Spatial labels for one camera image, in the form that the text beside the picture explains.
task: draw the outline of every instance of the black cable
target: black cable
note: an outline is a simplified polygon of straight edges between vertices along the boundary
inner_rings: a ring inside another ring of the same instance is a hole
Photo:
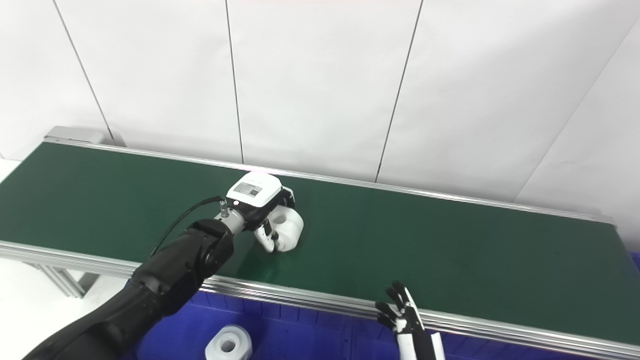
[[[210,204],[210,203],[216,202],[216,201],[218,201],[218,202],[219,201],[223,201],[223,200],[225,200],[225,198],[223,198],[221,196],[210,197],[208,199],[204,199],[203,201],[200,201],[198,204],[195,204],[194,206],[191,206],[189,209],[187,209],[187,211],[183,212],[177,219],[175,219],[175,221],[171,224],[171,226],[169,226],[169,228],[164,232],[164,234],[160,238],[160,241],[158,242],[156,247],[154,247],[154,249],[151,251],[151,254],[149,255],[149,257],[151,258],[158,251],[158,249],[160,249],[160,245],[162,245],[162,243],[165,241],[166,237],[169,236],[169,234],[173,231],[173,228],[175,228],[193,210],[199,208],[200,206],[203,206],[203,205],[206,205],[206,204]]]

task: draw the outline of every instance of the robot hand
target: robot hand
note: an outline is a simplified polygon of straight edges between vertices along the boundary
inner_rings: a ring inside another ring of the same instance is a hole
[[[388,304],[376,302],[380,310],[378,322],[396,334],[400,360],[444,360],[440,333],[429,335],[420,319],[418,308],[409,290],[399,281],[387,288],[387,295],[396,303],[399,314]]]

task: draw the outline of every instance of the white cylindrical object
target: white cylindrical object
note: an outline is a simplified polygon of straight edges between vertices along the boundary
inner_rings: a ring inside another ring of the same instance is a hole
[[[278,233],[277,250],[289,251],[296,247],[305,226],[300,215],[292,208],[278,205],[268,216],[273,230]]]
[[[227,325],[204,349],[207,360],[247,360],[253,354],[249,333],[238,325]]]

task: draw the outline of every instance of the white robotic hand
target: white robotic hand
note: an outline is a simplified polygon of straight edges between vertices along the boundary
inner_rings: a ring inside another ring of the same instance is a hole
[[[220,218],[230,223],[238,222],[234,218],[241,219],[242,226],[253,231],[267,252],[284,252],[296,247],[305,225],[294,204],[293,191],[282,186],[277,177],[250,172],[227,192]]]
[[[387,295],[400,313],[384,302],[376,302],[376,309],[380,310],[378,322],[396,334],[400,360],[444,360],[440,333],[429,335],[424,330],[409,290],[401,282],[394,281],[392,287],[387,288]]]

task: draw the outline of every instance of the panel seam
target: panel seam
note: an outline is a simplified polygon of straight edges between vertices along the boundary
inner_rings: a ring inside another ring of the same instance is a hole
[[[62,17],[62,13],[60,12],[60,8],[58,7],[58,3],[56,2],[56,0],[52,0],[52,1],[53,1],[53,5],[56,7],[56,11],[58,13],[58,17],[60,17],[60,21],[62,22],[62,26],[65,28],[65,33],[67,34],[67,38],[69,39],[69,42],[71,43],[71,48],[73,48],[74,54],[76,54],[76,58],[78,60],[78,63],[80,64],[80,69],[82,69],[82,73],[84,75],[86,83],[89,85],[89,89],[91,90],[91,94],[93,95],[93,100],[95,101],[95,104],[98,106],[98,110],[100,111],[100,116],[102,117],[102,121],[104,121],[104,125],[107,127],[107,131],[109,132],[109,137],[111,138],[113,143],[116,143],[116,140],[113,137],[113,133],[111,132],[111,127],[109,127],[109,123],[107,122],[107,118],[104,116],[104,111],[102,110],[102,106],[100,106],[100,102],[98,101],[98,97],[95,95],[95,90],[93,89],[93,85],[91,85],[91,81],[89,81],[89,76],[86,73],[86,69],[84,68],[84,65],[82,64],[82,60],[80,60],[80,54],[78,54],[78,51],[76,49],[76,45],[74,44],[73,39],[71,39],[71,33],[69,33],[69,29],[67,28],[67,23],[65,23],[65,19],[63,19],[63,17]]]
[[[234,63],[234,48],[231,44],[231,20],[229,19],[229,5],[225,0],[225,11],[227,13],[227,31],[229,33],[229,53],[231,54],[231,74],[234,78],[234,97],[236,99],[236,119],[238,121],[238,140],[240,141],[240,160],[244,164],[244,149],[242,145],[242,129],[240,126],[240,109],[238,108],[238,90],[236,84],[236,65]]]
[[[376,171],[376,177],[374,183],[378,182],[378,176],[380,175],[380,169],[382,168],[382,159],[385,157],[385,151],[387,150],[387,142],[389,141],[389,134],[391,133],[391,125],[394,121],[394,115],[396,114],[396,107],[398,105],[398,99],[400,98],[400,90],[404,81],[404,74],[406,73],[406,66],[409,63],[409,56],[411,55],[411,48],[413,46],[413,39],[415,38],[415,32],[418,28],[418,22],[420,21],[420,13],[422,12],[422,4],[424,0],[420,0],[420,6],[418,7],[418,15],[415,17],[415,25],[413,26],[413,33],[411,34],[411,41],[409,41],[409,49],[407,50],[406,59],[404,60],[404,67],[402,69],[402,75],[400,76],[400,84],[398,84],[398,91],[396,93],[396,99],[394,101],[394,107],[391,111],[391,119],[389,119],[389,126],[387,128],[387,135],[385,136],[385,143],[382,145],[382,153],[380,154],[380,161],[378,162],[378,170]]]
[[[571,112],[571,115],[567,118],[567,120],[564,122],[564,125],[562,126],[562,129],[560,129],[560,131],[558,131],[558,134],[556,134],[556,137],[554,138],[554,141],[551,142],[551,144],[549,145],[549,147],[547,148],[547,151],[545,151],[545,154],[540,158],[540,161],[538,162],[538,164],[536,165],[536,167],[533,168],[533,171],[531,171],[531,173],[529,174],[529,177],[527,178],[527,180],[524,182],[524,184],[522,185],[522,187],[520,188],[520,190],[518,191],[518,193],[515,195],[515,197],[513,197],[513,200],[511,200],[511,202],[516,202],[516,200],[519,198],[520,194],[522,193],[522,191],[524,190],[524,188],[527,186],[527,184],[529,184],[529,181],[531,180],[531,178],[533,177],[533,175],[536,173],[536,171],[538,170],[538,168],[540,168],[540,165],[542,164],[542,161],[544,161],[544,159],[547,157],[547,155],[549,154],[549,152],[551,151],[551,148],[556,144],[558,138],[560,138],[560,135],[562,135],[562,133],[564,132],[564,130],[566,129],[567,125],[571,122],[571,120],[573,119],[573,116],[575,115],[575,113],[578,111],[578,109],[580,108],[580,105],[582,105],[582,103],[584,102],[585,98],[587,97],[587,95],[589,95],[589,93],[591,92],[591,90],[593,89],[593,87],[596,85],[596,83],[598,82],[598,80],[600,79],[600,76],[602,76],[602,73],[604,72],[604,70],[607,68],[607,66],[609,66],[609,63],[611,62],[611,59],[613,59],[613,57],[616,55],[616,53],[618,52],[618,50],[620,49],[620,47],[622,46],[622,43],[625,42],[625,40],[627,39],[627,37],[629,36],[629,34],[631,33],[631,31],[633,30],[633,28],[636,26],[636,24],[638,23],[638,21],[640,20],[640,14],[636,17],[636,20],[632,23],[631,27],[629,27],[629,31],[627,32],[627,34],[622,38],[622,40],[620,41],[620,43],[618,44],[618,46],[616,47],[616,49],[611,53],[611,56],[609,57],[609,59],[607,60],[607,62],[605,63],[605,65],[602,67],[602,69],[600,69],[600,72],[598,73],[598,75],[596,76],[596,78],[593,80],[591,86],[589,87],[589,89],[587,89],[587,91],[584,92],[584,95],[582,96],[582,98],[580,99],[580,102],[578,102],[578,105],[576,105],[575,109],[573,109],[573,111]]]

